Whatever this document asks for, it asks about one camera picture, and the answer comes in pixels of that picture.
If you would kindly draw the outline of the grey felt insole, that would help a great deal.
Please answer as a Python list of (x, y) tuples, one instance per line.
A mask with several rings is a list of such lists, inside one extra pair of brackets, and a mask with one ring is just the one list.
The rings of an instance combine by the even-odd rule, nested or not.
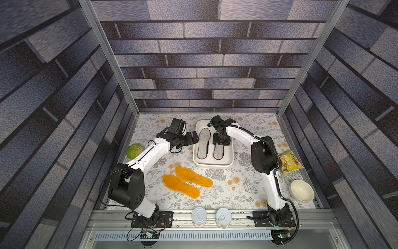
[(224, 145), (215, 145), (213, 157), (215, 160), (221, 160), (224, 157)]
[(207, 157), (208, 154), (208, 145), (211, 137), (211, 132), (208, 128), (202, 129), (199, 134), (199, 143), (198, 143), (198, 158), (203, 160)]

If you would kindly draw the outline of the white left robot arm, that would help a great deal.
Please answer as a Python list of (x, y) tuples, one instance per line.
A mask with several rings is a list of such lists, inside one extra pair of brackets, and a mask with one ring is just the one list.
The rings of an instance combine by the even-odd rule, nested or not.
[(158, 223), (159, 207), (145, 197), (145, 175), (173, 148), (182, 149), (199, 142), (195, 131), (185, 132), (186, 126), (184, 120), (174, 118), (138, 157), (126, 164), (118, 163), (109, 175), (108, 198), (134, 211), (147, 226)]

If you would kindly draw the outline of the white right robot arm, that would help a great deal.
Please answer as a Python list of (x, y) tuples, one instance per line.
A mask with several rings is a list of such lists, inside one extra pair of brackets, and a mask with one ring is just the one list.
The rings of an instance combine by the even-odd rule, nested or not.
[(267, 210), (265, 216), (271, 226), (293, 227), (295, 220), (289, 208), (291, 201), (283, 197), (279, 187), (277, 171), (282, 169), (282, 161), (277, 154), (271, 137), (260, 137), (235, 123), (233, 119), (223, 120), (220, 116), (213, 117), (208, 123), (216, 130), (214, 142), (227, 145), (236, 139), (251, 148), (251, 164), (260, 173), (267, 194)]

